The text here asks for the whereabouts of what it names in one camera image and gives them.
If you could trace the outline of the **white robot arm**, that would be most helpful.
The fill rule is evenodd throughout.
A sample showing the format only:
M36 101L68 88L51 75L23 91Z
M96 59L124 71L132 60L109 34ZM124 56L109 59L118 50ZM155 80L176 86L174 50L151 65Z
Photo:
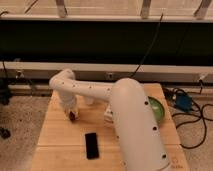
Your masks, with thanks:
M76 94L109 103L126 171L172 171L148 96L138 81L78 81L71 69L64 69L49 85L68 106L73 106Z

